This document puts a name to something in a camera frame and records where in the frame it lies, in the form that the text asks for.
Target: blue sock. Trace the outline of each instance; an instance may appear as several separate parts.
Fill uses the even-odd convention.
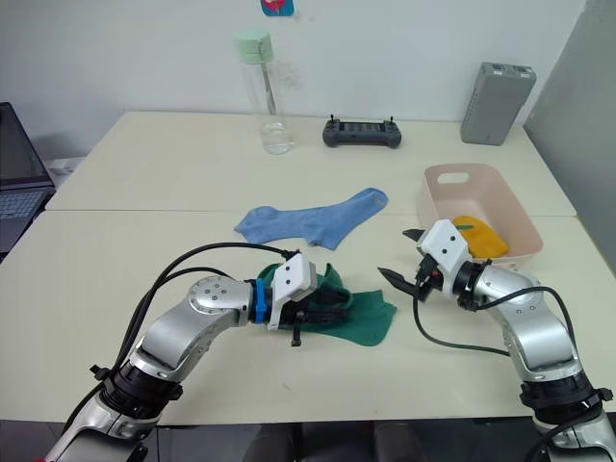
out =
[[[334,250],[357,225],[387,205],[385,192],[367,188],[340,204],[304,210],[257,207],[235,227],[247,241],[263,244],[287,238],[304,238],[309,245]]]

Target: clear bottle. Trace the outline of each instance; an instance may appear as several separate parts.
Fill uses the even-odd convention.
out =
[[[263,147],[270,154],[284,154],[293,147],[293,139],[276,88],[270,33],[251,29],[236,34],[234,39]]]

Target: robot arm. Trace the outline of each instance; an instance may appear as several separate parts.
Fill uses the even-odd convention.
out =
[[[552,437],[552,460],[616,462],[616,437],[602,400],[611,399],[608,390],[596,390],[579,361],[575,341],[568,329],[546,305],[543,292],[530,274],[474,263],[468,246],[455,226],[437,221],[429,232],[405,231],[417,241],[423,255],[411,284],[389,269],[381,273],[398,289],[425,301],[432,289],[468,310],[486,309],[502,329],[504,343],[518,376],[523,381],[521,400],[534,411],[541,433],[595,411],[594,417],[572,425]],[[502,299],[517,292],[519,295]],[[590,454],[582,449],[598,449]],[[558,449],[580,449],[561,453]]]
[[[276,270],[271,287],[259,279],[199,280],[184,300],[154,321],[128,361],[106,374],[102,388],[84,404],[45,461],[143,460],[140,441],[156,426],[168,402],[181,397],[180,383],[219,333],[248,322],[278,328],[285,304],[301,301],[316,288],[315,267],[301,254]]]

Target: gray power bank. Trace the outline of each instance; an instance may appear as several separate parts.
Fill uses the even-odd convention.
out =
[[[460,127],[462,141],[500,146],[536,80],[527,65],[482,63]]]

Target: sticker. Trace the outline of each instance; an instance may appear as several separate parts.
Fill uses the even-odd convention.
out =
[[[261,9],[267,16],[293,16],[293,0],[261,0]]]

